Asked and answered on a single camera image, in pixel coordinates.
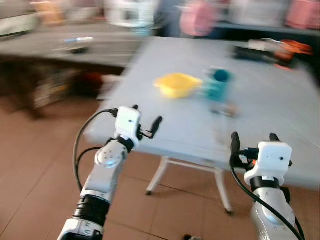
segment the table surface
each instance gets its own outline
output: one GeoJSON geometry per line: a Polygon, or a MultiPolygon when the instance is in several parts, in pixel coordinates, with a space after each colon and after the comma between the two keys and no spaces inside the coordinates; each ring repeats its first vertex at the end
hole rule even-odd
{"type": "Polygon", "coordinates": [[[0,40],[0,59],[31,60],[52,63],[74,63],[114,68],[119,74],[140,46],[143,38],[129,28],[113,26],[105,21],[88,24],[39,27],[31,33],[0,40]],[[56,49],[65,47],[65,39],[93,37],[88,52],[71,54],[56,49]]]}
{"type": "MultiPolygon", "coordinates": [[[[319,101],[311,76],[303,66],[290,71],[233,59],[228,50],[234,44],[237,43],[151,37],[100,110],[138,104],[144,129],[162,115],[155,139],[143,139],[139,152],[202,161],[207,166],[213,161],[224,169],[229,169],[230,153],[226,155],[226,149],[232,132],[239,132],[242,147],[256,147],[269,139],[269,133],[277,133],[293,149],[293,166],[286,181],[319,187],[319,101]],[[221,116],[209,112],[210,103],[200,94],[170,99],[154,87],[155,79],[169,73],[182,72],[201,79],[209,66],[227,69],[234,77],[230,99],[236,103],[239,115],[227,118],[227,135],[222,135],[221,116]]],[[[86,137],[102,144],[113,136],[114,125],[111,116],[102,114],[89,126],[86,137]]]]}

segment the black cable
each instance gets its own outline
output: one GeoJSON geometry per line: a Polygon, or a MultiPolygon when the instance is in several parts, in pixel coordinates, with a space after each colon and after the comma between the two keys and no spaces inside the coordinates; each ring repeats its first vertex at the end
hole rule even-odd
{"type": "Polygon", "coordinates": [[[93,150],[99,150],[100,148],[102,148],[101,146],[95,146],[95,147],[90,147],[86,150],[84,150],[80,155],[79,157],[77,158],[76,160],[76,163],[75,163],[75,178],[76,178],[76,182],[80,184],[81,186],[81,191],[82,191],[82,184],[80,182],[80,178],[79,178],[79,164],[80,164],[80,161],[82,159],[82,157],[87,153],[87,152],[90,152],[90,151],[93,151],[93,150]]]}
{"type": "Polygon", "coordinates": [[[260,203],[261,205],[263,205],[265,208],[267,208],[270,212],[272,212],[277,218],[279,218],[292,232],[293,234],[299,239],[299,240],[305,240],[305,238],[303,238],[298,231],[295,229],[294,226],[292,226],[292,224],[290,222],[288,222],[288,220],[283,217],[277,210],[275,210],[272,206],[270,206],[269,204],[267,204],[265,201],[261,200],[260,197],[254,195],[249,189],[247,189],[243,183],[240,181],[240,179],[238,178],[236,172],[235,172],[235,168],[234,168],[234,158],[239,156],[239,155],[243,155],[244,151],[238,151],[235,152],[231,155],[230,157],[230,170],[232,173],[233,178],[235,179],[236,183],[240,186],[240,188],[247,194],[249,195],[253,200],[255,200],[256,202],[260,203]]]}
{"type": "Polygon", "coordinates": [[[303,231],[303,229],[302,229],[302,227],[301,227],[301,225],[300,225],[300,222],[299,222],[299,220],[298,220],[297,217],[295,217],[295,225],[296,225],[296,227],[298,228],[298,231],[299,231],[301,237],[303,237],[303,239],[305,239],[304,231],[303,231]]]}
{"type": "Polygon", "coordinates": [[[78,159],[78,146],[79,146],[79,140],[80,140],[80,137],[81,135],[83,134],[83,132],[85,131],[86,127],[89,125],[89,123],[91,123],[91,121],[93,119],[96,118],[96,116],[102,114],[102,113],[111,113],[111,114],[115,114],[115,111],[112,110],[112,109],[105,109],[105,110],[102,110],[102,111],[99,111],[99,112],[96,112],[95,114],[93,114],[83,125],[82,127],[80,128],[80,131],[78,132],[76,138],[75,138],[75,143],[74,143],[74,147],[73,147],[73,155],[72,155],[72,166],[73,166],[73,172],[74,172],[74,175],[75,175],[75,178],[76,178],[76,183],[80,189],[80,191],[82,191],[82,185],[79,181],[79,175],[77,174],[77,169],[76,169],[76,164],[77,164],[77,159],[78,159]]]}

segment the shelf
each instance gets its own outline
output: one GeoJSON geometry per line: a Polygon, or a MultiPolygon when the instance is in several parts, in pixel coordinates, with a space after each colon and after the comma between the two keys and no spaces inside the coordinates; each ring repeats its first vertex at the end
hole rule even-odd
{"type": "Polygon", "coordinates": [[[214,27],[217,29],[239,29],[239,30],[274,32],[274,33],[283,33],[283,34],[295,34],[295,35],[320,37],[319,30],[298,29],[298,28],[290,28],[290,27],[252,26],[252,25],[240,25],[240,24],[233,24],[233,23],[226,23],[226,22],[218,22],[214,27]]]}

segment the pink object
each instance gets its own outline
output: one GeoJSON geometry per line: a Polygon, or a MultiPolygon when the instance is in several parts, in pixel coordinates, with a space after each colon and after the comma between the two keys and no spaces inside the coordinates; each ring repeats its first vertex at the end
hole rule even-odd
{"type": "Polygon", "coordinates": [[[211,33],[215,24],[215,8],[206,0],[189,2],[180,18],[181,31],[187,35],[203,37],[211,33]]]}
{"type": "Polygon", "coordinates": [[[294,0],[286,24],[297,29],[319,29],[320,1],[294,0]]]}

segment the brown tile floor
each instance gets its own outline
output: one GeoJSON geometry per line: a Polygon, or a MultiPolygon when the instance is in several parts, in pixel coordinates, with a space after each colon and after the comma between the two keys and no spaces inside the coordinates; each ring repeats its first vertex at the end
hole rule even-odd
{"type": "MultiPolygon", "coordinates": [[[[79,198],[72,147],[78,129],[97,109],[94,100],[69,99],[46,107],[46,119],[0,108],[0,240],[56,240],[79,198]]],[[[81,148],[89,144],[82,142],[81,148]]],[[[94,153],[81,162],[82,182],[94,153]]],[[[251,201],[226,174],[234,215],[225,213],[214,176],[171,165],[152,196],[145,190],[159,157],[133,152],[125,163],[106,224],[106,240],[255,240],[251,201]]],[[[290,187],[307,240],[320,239],[320,194],[290,187]]]]}

